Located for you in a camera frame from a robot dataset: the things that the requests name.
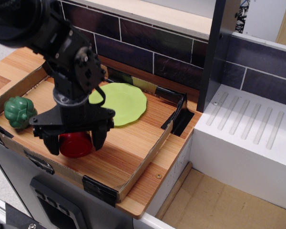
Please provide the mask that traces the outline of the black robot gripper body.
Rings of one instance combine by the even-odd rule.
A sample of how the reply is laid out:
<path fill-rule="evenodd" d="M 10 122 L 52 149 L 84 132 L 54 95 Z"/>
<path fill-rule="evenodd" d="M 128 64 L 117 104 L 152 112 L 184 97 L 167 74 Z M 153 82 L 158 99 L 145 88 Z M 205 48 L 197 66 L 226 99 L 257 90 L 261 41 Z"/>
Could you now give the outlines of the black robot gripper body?
<path fill-rule="evenodd" d="M 89 95 L 84 94 L 78 99 L 72 100 L 53 89 L 53 98 L 57 105 L 51 110 L 34 116 L 30 119 L 34 135 L 42 138 L 43 134 L 60 135 L 65 133 L 90 131 L 106 125 L 108 131 L 113 128 L 115 111 L 103 108 L 106 96 L 100 89 L 102 101 L 98 104 L 89 103 Z"/>

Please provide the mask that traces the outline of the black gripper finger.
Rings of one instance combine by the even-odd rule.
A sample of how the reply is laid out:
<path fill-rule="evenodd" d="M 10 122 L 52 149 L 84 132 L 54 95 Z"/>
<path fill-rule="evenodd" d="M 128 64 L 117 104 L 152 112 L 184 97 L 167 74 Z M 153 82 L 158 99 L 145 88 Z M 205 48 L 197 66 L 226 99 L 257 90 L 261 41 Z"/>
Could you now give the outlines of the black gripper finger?
<path fill-rule="evenodd" d="M 52 155 L 59 155 L 60 153 L 60 144 L 59 144 L 59 136 L 58 135 L 48 135 L 43 134 L 42 136 L 43 142 L 47 147 L 48 151 Z"/>
<path fill-rule="evenodd" d="M 92 141 L 96 151 L 103 147 L 105 139 L 107 137 L 108 128 L 106 125 L 101 125 L 92 130 Z"/>

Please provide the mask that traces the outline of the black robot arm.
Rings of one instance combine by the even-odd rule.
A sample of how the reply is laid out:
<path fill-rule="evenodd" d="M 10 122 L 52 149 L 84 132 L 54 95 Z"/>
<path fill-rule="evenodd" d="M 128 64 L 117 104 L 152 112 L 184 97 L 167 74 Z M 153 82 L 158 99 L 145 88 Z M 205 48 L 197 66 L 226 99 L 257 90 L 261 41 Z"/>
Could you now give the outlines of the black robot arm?
<path fill-rule="evenodd" d="M 56 106 L 30 119 L 33 134 L 51 154 L 59 154 L 59 135 L 91 132 L 94 148 L 102 148 L 113 128 L 114 110 L 91 104 L 100 92 L 105 70 L 91 41 L 65 20 L 56 0 L 0 0 L 0 44 L 28 47 L 44 57 L 54 79 Z"/>

